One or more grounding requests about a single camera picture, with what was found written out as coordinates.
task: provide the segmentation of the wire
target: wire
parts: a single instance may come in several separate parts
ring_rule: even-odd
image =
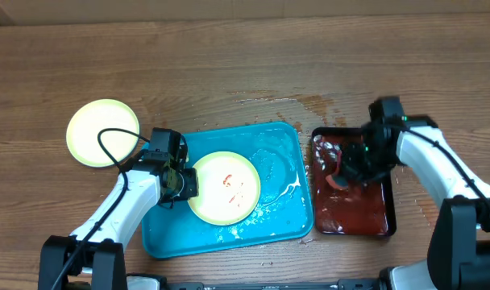
[[[107,132],[107,131],[118,131],[118,132],[123,132],[127,133],[130,135],[134,135],[135,137],[138,137],[139,139],[142,139],[144,142],[150,143],[150,140],[144,138],[142,135],[136,134],[132,131],[125,130],[125,129],[120,129],[120,128],[106,128],[104,130],[101,130],[98,132],[98,145],[100,145],[100,148],[106,153],[107,157],[114,163],[114,165],[118,168],[119,173],[122,174],[123,176],[123,188],[122,192],[118,195],[118,198],[116,198],[116,201],[113,202],[113,204],[110,206],[110,208],[100,217],[98,222],[94,223],[93,228],[89,231],[89,233],[81,240],[81,242],[77,245],[75,248],[75,251],[69,256],[68,260],[66,260],[66,263],[64,263],[64,266],[62,267],[62,270],[60,271],[59,276],[55,280],[55,283],[52,286],[52,290],[55,290],[56,287],[62,283],[63,278],[68,274],[69,269],[75,262],[75,259],[77,256],[84,250],[85,244],[89,241],[89,239],[94,235],[94,233],[97,232],[98,229],[102,226],[103,222],[110,216],[110,214],[113,212],[113,210],[118,206],[119,202],[123,199],[123,196],[127,192],[127,186],[129,184],[129,180],[127,177],[127,174],[125,171],[123,171],[122,166],[119,164],[119,162],[109,153],[109,151],[106,149],[106,147],[102,143],[102,134]]]
[[[403,132],[408,132],[411,135],[415,135],[423,140],[425,140],[427,143],[432,144],[434,147],[440,150],[447,158],[448,160],[453,164],[455,167],[456,171],[460,174],[460,176],[467,182],[467,186],[472,189],[472,191],[485,203],[485,205],[488,207],[490,210],[490,200],[487,199],[487,197],[481,192],[481,190],[475,185],[475,181],[469,177],[469,175],[463,170],[462,166],[458,163],[455,157],[444,147],[442,147],[438,141],[433,141],[432,139],[416,132],[413,130],[410,130],[409,128],[403,127],[403,126],[397,126],[397,125],[391,125],[391,124],[382,124],[381,126],[385,126],[388,128],[393,128],[397,129],[399,131]]]

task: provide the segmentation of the wooden table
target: wooden table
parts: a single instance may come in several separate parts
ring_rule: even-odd
[[[0,27],[0,289],[35,288],[49,235],[100,205],[115,168],[79,164],[69,119],[99,98],[127,103],[142,133],[283,120],[307,158],[318,126],[359,126],[399,94],[429,114],[490,183],[490,14]],[[393,172],[390,239],[323,236],[156,261],[138,230],[127,271],[204,283],[375,277],[426,257],[438,211],[411,170]]]

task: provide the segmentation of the black cable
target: black cable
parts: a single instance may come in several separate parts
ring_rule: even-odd
[[[485,205],[488,207],[490,210],[490,200],[487,199],[487,197],[481,192],[481,190],[475,185],[475,182],[469,175],[463,170],[462,166],[456,161],[456,159],[451,155],[451,153],[444,147],[442,147],[438,141],[433,141],[432,139],[416,132],[413,130],[410,130],[409,128],[403,127],[403,126],[397,126],[397,125],[391,125],[391,124],[382,124],[381,126],[385,126],[388,128],[393,128],[397,129],[399,131],[403,132],[408,132],[411,135],[415,135],[423,140],[425,140],[427,143],[432,144],[434,147],[440,150],[447,158],[448,160],[453,164],[455,167],[456,171],[460,174],[460,176],[467,182],[467,186],[472,189],[472,191],[485,203]]]
[[[139,139],[142,139],[144,142],[149,143],[150,140],[144,138],[142,135],[136,134],[132,131],[125,130],[125,129],[120,129],[120,128],[106,128],[104,130],[101,130],[98,132],[98,145],[100,145],[100,148],[106,153],[107,157],[114,163],[114,165],[118,168],[119,173],[122,174],[123,176],[123,188],[122,192],[118,195],[118,198],[116,198],[116,201],[110,206],[110,208],[100,217],[98,222],[94,223],[93,228],[89,231],[89,233],[81,240],[81,242],[78,243],[77,247],[75,248],[75,251],[69,256],[68,260],[66,260],[66,263],[64,263],[64,266],[62,267],[62,270],[60,271],[59,276],[55,280],[55,283],[52,286],[52,290],[55,290],[56,287],[62,283],[62,279],[68,274],[69,269],[75,262],[75,259],[77,256],[84,250],[85,244],[89,241],[89,239],[94,235],[94,233],[97,232],[98,229],[102,226],[103,222],[110,216],[110,214],[113,212],[113,210],[118,206],[119,202],[123,199],[123,196],[125,195],[125,192],[127,191],[127,186],[129,183],[127,174],[125,171],[123,171],[121,165],[118,163],[118,161],[107,151],[106,147],[102,143],[102,134],[107,132],[107,131],[118,131],[118,132],[123,132],[127,133],[130,135],[134,135],[135,137],[138,137]]]

